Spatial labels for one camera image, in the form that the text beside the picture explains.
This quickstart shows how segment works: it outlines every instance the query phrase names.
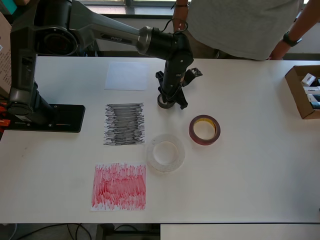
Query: cable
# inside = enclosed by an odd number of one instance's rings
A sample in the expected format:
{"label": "cable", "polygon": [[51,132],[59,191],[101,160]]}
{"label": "cable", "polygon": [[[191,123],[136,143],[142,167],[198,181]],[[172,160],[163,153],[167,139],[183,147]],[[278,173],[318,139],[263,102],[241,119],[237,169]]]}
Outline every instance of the cable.
{"label": "cable", "polygon": [[68,232],[69,232],[69,234],[70,234],[71,239],[72,239],[72,240],[75,240],[74,237],[73,237],[72,234],[71,234],[71,231],[70,231],[70,228],[69,228],[69,224],[67,224],[66,227],[68,228]]}
{"label": "cable", "polygon": [[183,33],[183,32],[186,31],[186,30],[188,29],[188,27],[189,27],[189,24],[188,24],[185,20],[182,20],[182,19],[180,19],[180,18],[171,18],[169,21],[166,22],[166,24],[165,24],[165,26],[164,26],[164,29],[160,31],[161,33],[163,33],[163,32],[167,29],[169,23],[172,22],[172,20],[180,20],[180,21],[183,21],[184,24],[185,24],[185,28],[184,28],[183,30],[175,31],[173,34]]}
{"label": "cable", "polygon": [[78,230],[79,230],[80,226],[82,227],[82,223],[80,223],[75,230],[75,240],[78,240]]}
{"label": "cable", "polygon": [[15,234],[16,234],[16,232],[17,232],[17,228],[18,228],[18,224],[15,224],[14,231],[13,231],[13,233],[12,233],[11,237],[9,237],[9,239],[8,239],[8,240],[11,240],[11,239],[14,237],[14,235],[15,235]]}
{"label": "cable", "polygon": [[132,225],[130,225],[130,224],[120,225],[120,226],[118,226],[118,227],[115,229],[115,231],[116,231],[117,229],[121,228],[121,227],[130,227],[130,228],[134,229],[135,231],[139,232],[139,230],[138,230],[135,226],[132,226]]}
{"label": "cable", "polygon": [[38,229],[38,230],[29,232],[29,233],[27,233],[27,234],[25,234],[25,235],[17,238],[16,240],[24,239],[25,237],[28,237],[28,236],[30,236],[30,235],[32,235],[32,234],[34,234],[34,233],[36,233],[36,232],[39,232],[39,231],[41,231],[41,230],[43,230],[43,229],[48,229],[48,228],[57,227],[57,226],[63,226],[63,225],[69,225],[69,224],[71,224],[71,225],[78,225],[78,227],[81,227],[83,230],[86,231],[86,233],[88,234],[90,240],[92,240],[92,237],[91,237],[90,232],[89,232],[84,226],[82,226],[81,224],[78,224],[78,223],[59,223],[59,224],[54,224],[54,225],[45,226],[45,227],[42,227],[42,228],[40,228],[40,229]]}

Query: black ink scribbles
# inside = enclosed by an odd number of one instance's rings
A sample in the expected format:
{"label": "black ink scribbles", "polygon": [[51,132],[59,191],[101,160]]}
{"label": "black ink scribbles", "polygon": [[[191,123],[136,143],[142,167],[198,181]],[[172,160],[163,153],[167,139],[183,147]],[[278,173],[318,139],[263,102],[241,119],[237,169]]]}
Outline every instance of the black ink scribbles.
{"label": "black ink scribbles", "polygon": [[107,104],[104,115],[104,145],[145,142],[143,103]]}

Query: open cardboard box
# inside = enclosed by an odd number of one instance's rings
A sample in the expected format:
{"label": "open cardboard box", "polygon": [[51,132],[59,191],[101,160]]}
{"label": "open cardboard box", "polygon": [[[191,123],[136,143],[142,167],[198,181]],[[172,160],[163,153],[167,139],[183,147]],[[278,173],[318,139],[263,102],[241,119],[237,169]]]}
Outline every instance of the open cardboard box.
{"label": "open cardboard box", "polygon": [[320,109],[312,108],[301,84],[302,79],[307,74],[312,74],[313,76],[320,78],[320,65],[293,66],[293,68],[285,75],[285,79],[289,85],[301,117],[303,119],[320,119]]}

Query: person's arm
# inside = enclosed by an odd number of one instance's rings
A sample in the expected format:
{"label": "person's arm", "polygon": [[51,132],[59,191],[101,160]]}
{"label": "person's arm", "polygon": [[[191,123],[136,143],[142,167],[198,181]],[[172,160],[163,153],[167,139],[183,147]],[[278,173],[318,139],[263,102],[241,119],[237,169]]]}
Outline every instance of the person's arm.
{"label": "person's arm", "polygon": [[173,30],[183,30],[188,16],[188,0],[176,0],[172,18]]}
{"label": "person's arm", "polygon": [[[316,23],[320,21],[320,0],[309,0],[300,16],[293,24],[288,33],[290,40],[299,40]],[[290,46],[284,41],[280,41],[272,51],[270,57],[272,60],[281,60],[288,52]]]}

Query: blank white paper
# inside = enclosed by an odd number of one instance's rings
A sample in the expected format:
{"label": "blank white paper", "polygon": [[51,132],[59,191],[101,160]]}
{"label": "blank white paper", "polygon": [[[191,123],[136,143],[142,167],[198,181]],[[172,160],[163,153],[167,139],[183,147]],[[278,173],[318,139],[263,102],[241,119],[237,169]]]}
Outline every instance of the blank white paper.
{"label": "blank white paper", "polygon": [[145,91],[149,66],[141,62],[110,62],[105,90]]}

